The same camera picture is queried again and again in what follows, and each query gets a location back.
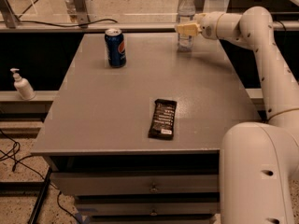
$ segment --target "floor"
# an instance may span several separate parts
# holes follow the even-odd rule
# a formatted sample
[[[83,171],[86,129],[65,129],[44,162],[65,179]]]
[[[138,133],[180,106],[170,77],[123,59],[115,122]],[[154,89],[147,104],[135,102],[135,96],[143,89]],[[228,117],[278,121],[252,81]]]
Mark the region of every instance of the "floor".
[[[64,0],[9,0],[17,14],[22,15],[22,20],[37,20],[47,22],[69,22],[70,18],[65,12]],[[122,22],[174,22],[178,0],[93,0],[94,8],[97,11],[97,19],[111,18]],[[217,9],[223,5],[223,0],[218,0],[216,6],[210,9]],[[0,121],[0,129],[11,136],[21,145],[16,158],[20,159],[30,155],[30,148],[35,141],[36,129],[35,123],[28,122],[27,127],[20,128],[18,125],[12,125],[10,122]],[[10,139],[0,135],[0,149],[3,152],[9,152],[14,145]],[[33,157],[23,161],[24,164],[37,170],[45,176],[48,166],[40,157]],[[40,181],[41,177],[32,170],[17,165],[13,172],[13,160],[8,159],[0,162],[1,181]],[[75,224],[75,219],[63,211],[57,204],[59,191],[50,186],[47,198],[42,206],[37,223],[40,224]],[[291,182],[291,194],[293,210],[295,214],[295,223],[299,223],[299,184],[296,181]],[[0,197],[0,224],[25,224],[33,210],[36,201],[35,196],[31,197]],[[77,209],[73,205],[72,197],[60,196],[60,204],[73,215],[78,215]],[[220,222],[220,215],[216,215],[217,222]]]

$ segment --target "pump dispenser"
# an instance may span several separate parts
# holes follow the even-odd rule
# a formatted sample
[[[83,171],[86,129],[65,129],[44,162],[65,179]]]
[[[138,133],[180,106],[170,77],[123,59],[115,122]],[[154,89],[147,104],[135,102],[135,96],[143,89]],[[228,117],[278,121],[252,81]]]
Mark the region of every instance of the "pump dispenser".
[[[35,98],[36,93],[34,92],[34,89],[29,84],[28,80],[26,78],[22,78],[19,73],[19,69],[12,68],[10,71],[13,73],[13,77],[15,79],[14,86],[19,92],[21,98],[23,100],[31,100]]]

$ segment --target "speckled floor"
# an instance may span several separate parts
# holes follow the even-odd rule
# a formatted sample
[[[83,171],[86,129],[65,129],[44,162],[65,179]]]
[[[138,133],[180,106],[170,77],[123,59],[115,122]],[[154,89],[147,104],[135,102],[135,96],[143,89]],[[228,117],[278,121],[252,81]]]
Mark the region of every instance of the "speckled floor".
[[[35,0],[10,0],[16,13],[22,12],[30,6]],[[98,9],[98,18],[112,18],[119,21],[175,21],[178,0],[94,0],[95,9]],[[219,9],[223,1],[216,0],[216,6],[206,7],[207,11]],[[39,0],[31,7],[23,19],[35,19],[40,21],[65,22],[69,21],[65,12],[64,0]],[[0,128],[5,127],[5,123],[0,121]],[[35,139],[31,135],[26,136],[22,133],[21,137],[16,138],[21,144],[20,152],[16,155],[17,159],[30,154],[30,148]],[[0,149],[8,152],[13,146],[13,142],[0,136]],[[5,182],[12,181],[41,181],[41,177],[26,167],[18,164],[15,172],[12,172],[13,160],[0,162],[0,180]],[[34,168],[45,176],[48,166],[42,158],[33,157],[23,161],[26,165]],[[291,195],[295,223],[299,224],[299,183],[291,181]],[[75,224],[75,219],[69,216],[65,211],[59,208],[57,204],[58,190],[49,187],[47,198],[42,206],[37,223],[39,224]],[[36,197],[1,197],[0,196],[0,224],[25,224],[34,208]],[[78,211],[74,207],[72,197],[62,195],[60,197],[61,205],[72,214]],[[217,223],[220,223],[220,215],[216,215]]]

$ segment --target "blue pepsi can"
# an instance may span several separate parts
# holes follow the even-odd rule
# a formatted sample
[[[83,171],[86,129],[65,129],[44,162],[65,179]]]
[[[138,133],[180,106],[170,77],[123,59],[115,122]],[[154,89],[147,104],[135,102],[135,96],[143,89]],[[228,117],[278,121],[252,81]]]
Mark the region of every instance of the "blue pepsi can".
[[[126,63],[124,40],[121,29],[110,28],[105,31],[105,41],[109,64],[112,67],[123,67]]]

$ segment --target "drawer knob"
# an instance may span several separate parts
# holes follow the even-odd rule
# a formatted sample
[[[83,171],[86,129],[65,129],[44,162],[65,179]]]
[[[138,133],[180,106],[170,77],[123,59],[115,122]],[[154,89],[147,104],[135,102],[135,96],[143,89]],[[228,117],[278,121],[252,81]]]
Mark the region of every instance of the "drawer knob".
[[[155,184],[152,184],[151,188],[149,189],[151,193],[157,193],[159,190],[157,189]]]
[[[158,216],[157,212],[153,209],[150,213],[152,217]]]

